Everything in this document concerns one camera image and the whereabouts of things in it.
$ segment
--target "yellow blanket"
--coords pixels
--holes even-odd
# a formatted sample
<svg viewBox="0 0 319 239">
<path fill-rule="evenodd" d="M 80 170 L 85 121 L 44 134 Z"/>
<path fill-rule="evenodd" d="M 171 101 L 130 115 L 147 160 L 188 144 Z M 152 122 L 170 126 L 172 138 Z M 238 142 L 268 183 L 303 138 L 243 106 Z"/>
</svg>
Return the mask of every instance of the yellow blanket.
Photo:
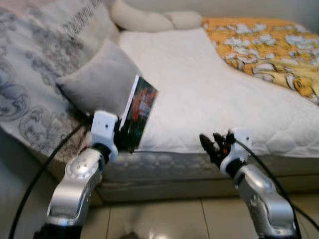
<svg viewBox="0 0 319 239">
<path fill-rule="evenodd" d="M 319 104 L 316 34 L 267 18 L 204 18 L 203 26 L 228 64 Z"/>
</svg>

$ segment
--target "mattress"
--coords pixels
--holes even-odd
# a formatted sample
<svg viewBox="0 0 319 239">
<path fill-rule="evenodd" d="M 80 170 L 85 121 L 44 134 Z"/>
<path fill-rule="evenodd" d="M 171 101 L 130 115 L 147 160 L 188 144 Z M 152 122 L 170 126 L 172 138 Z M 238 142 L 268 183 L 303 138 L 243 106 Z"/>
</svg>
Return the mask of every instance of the mattress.
<svg viewBox="0 0 319 239">
<path fill-rule="evenodd" d="M 106 167 L 107 182 L 212 179 L 217 170 L 199 134 L 233 127 L 251 130 L 257 155 L 279 156 L 272 160 L 278 173 L 302 173 L 305 158 L 318 160 L 318 106 L 228 66 L 203 29 L 123 32 L 119 45 L 159 96 L 139 149 Z M 289 162 L 296 168 L 286 170 Z"/>
</svg>

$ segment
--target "white mattress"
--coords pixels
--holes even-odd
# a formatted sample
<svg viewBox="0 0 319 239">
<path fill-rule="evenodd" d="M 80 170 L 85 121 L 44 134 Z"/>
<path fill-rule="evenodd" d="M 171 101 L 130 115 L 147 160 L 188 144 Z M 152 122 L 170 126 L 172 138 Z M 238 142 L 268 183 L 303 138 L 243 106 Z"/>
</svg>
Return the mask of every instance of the white mattress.
<svg viewBox="0 0 319 239">
<path fill-rule="evenodd" d="M 258 155 L 319 158 L 319 107 L 228 66 L 202 28 L 123 32 L 119 44 L 159 90 L 139 151 L 202 154 L 200 133 L 246 127 Z"/>
</svg>

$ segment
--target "wall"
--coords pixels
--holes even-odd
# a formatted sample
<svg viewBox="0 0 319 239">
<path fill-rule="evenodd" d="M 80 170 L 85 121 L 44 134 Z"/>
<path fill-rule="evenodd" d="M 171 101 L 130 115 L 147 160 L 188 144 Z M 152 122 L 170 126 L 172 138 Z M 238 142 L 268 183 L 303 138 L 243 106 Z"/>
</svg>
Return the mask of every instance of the wall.
<svg viewBox="0 0 319 239">
<path fill-rule="evenodd" d="M 0 129 L 0 238 L 6 239 L 22 196 L 40 168 L 26 150 Z M 23 210 L 15 239 L 33 238 L 46 218 L 46 211 L 56 186 L 44 173 Z"/>
<path fill-rule="evenodd" d="M 125 0 L 147 11 L 195 10 L 202 16 L 250 16 L 291 20 L 319 32 L 319 0 Z"/>
</svg>

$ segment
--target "black cable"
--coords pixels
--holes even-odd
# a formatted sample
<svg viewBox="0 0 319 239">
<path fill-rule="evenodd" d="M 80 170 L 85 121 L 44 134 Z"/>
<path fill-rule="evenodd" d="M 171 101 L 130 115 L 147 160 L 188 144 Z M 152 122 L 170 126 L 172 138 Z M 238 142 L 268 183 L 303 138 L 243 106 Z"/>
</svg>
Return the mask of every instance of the black cable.
<svg viewBox="0 0 319 239">
<path fill-rule="evenodd" d="M 90 123 L 91 118 L 87 118 L 86 120 L 84 120 L 83 122 L 81 122 L 76 128 L 74 128 L 72 130 L 72 132 L 70 132 L 60 143 L 59 145 L 55 148 L 55 150 L 51 153 L 51 155 L 48 157 L 48 159 L 46 160 L 46 162 L 42 165 L 42 167 L 40 168 L 40 170 L 37 172 L 36 176 L 34 177 L 34 179 L 31 181 L 31 183 L 29 184 L 21 202 L 20 205 L 18 207 L 18 210 L 15 214 L 13 223 L 11 225 L 10 228 L 10 233 L 9 233 L 9 239 L 13 239 L 14 238 L 14 233 L 15 233 L 15 229 L 16 226 L 18 224 L 19 218 L 21 216 L 22 210 L 25 206 L 25 203 L 33 189 L 33 187 L 35 186 L 35 184 L 37 183 L 37 181 L 39 180 L 41 174 L 45 171 L 46 167 L 48 166 L 48 164 L 51 162 L 51 160 L 55 157 L 55 155 L 57 154 L 57 152 L 63 147 L 63 145 L 80 129 L 82 128 L 84 125 Z"/>
<path fill-rule="evenodd" d="M 263 163 L 263 161 L 261 161 L 260 158 L 257 157 L 257 155 L 254 154 L 253 151 L 250 150 L 250 148 L 248 148 L 246 145 L 244 145 L 242 142 L 236 140 L 236 143 L 238 143 L 240 146 L 242 146 L 247 152 L 249 152 L 251 154 L 251 156 L 253 156 L 253 158 L 260 164 L 260 166 L 262 166 L 262 168 L 267 172 L 267 174 L 269 175 L 269 177 L 274 181 L 274 183 L 276 184 L 276 186 L 279 188 L 279 190 L 281 191 L 282 195 L 284 196 L 284 198 L 288 201 L 288 203 L 290 204 L 290 206 L 292 208 L 293 207 L 293 203 L 290 201 L 288 194 L 286 193 L 286 191 L 284 190 L 284 188 L 281 186 L 281 183 L 278 181 L 278 179 L 272 174 L 272 172 L 268 169 L 268 167 Z M 293 214 L 294 214 L 294 223 L 295 223 L 295 227 L 296 227 L 296 233 L 297 233 L 297 238 L 302 238 L 301 236 L 301 231 L 300 231 L 300 227 L 299 227 L 299 223 L 298 223 L 298 219 L 296 216 L 296 212 L 293 209 Z"/>
<path fill-rule="evenodd" d="M 311 218 L 307 213 L 305 213 L 301 208 L 297 207 L 295 204 L 293 204 L 293 208 L 299 212 L 304 218 L 306 218 L 314 228 L 319 232 L 319 225 Z"/>
</svg>

